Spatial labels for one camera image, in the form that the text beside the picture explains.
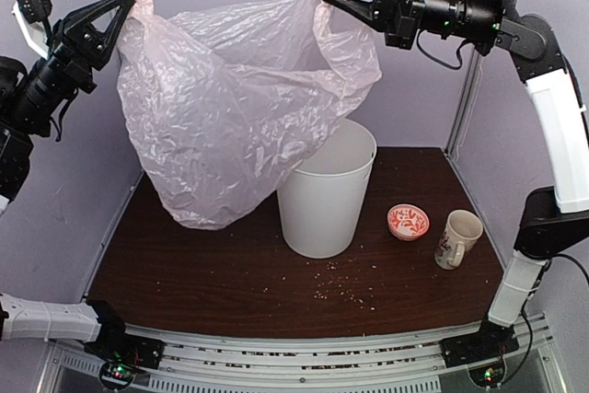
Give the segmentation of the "translucent pink plastic bag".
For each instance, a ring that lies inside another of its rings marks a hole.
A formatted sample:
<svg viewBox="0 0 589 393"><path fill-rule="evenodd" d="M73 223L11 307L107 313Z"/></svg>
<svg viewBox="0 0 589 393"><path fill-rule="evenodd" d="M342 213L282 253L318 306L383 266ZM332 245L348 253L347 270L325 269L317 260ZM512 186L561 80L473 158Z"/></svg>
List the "translucent pink plastic bag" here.
<svg viewBox="0 0 589 393"><path fill-rule="evenodd" d="M373 31L323 0L161 17L134 0L117 42L129 139L162 206L219 230L256 209L381 78Z"/></svg>

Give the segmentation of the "white plastic trash bin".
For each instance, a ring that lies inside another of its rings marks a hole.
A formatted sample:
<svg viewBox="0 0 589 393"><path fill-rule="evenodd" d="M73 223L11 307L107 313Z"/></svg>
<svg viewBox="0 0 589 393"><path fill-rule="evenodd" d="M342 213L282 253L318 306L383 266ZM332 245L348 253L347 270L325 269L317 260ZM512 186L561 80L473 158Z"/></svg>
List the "white plastic trash bin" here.
<svg viewBox="0 0 589 393"><path fill-rule="evenodd" d="M377 144L363 125L345 119L277 191L283 239L297 254L335 257L353 240Z"/></svg>

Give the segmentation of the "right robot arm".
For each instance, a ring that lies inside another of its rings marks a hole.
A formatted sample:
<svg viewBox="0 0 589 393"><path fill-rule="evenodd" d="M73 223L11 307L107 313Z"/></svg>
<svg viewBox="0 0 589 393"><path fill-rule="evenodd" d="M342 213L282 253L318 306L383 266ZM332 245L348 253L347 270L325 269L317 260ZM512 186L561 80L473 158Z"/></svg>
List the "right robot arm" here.
<svg viewBox="0 0 589 393"><path fill-rule="evenodd" d="M441 341L448 365L517 349L514 323L549 263L588 236L588 130L574 72L549 23L517 12L517 0L323 0L408 50L423 32L456 36L481 55L507 51L542 128L550 187L525 200L514 252L476 332Z"/></svg>

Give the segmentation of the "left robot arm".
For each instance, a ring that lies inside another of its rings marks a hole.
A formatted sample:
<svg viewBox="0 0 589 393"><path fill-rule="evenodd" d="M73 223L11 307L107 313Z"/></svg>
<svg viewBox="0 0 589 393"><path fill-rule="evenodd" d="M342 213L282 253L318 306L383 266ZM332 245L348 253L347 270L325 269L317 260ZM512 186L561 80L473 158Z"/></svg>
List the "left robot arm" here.
<svg viewBox="0 0 589 393"><path fill-rule="evenodd" d="M63 136L64 114L78 94L93 92L93 74L110 61L134 0L100 0L59 20L38 61L27 68L1 59L1 208L26 183L33 137ZM123 320L104 301L56 304L1 295L1 338L82 342L106 359L122 360L133 349Z"/></svg>

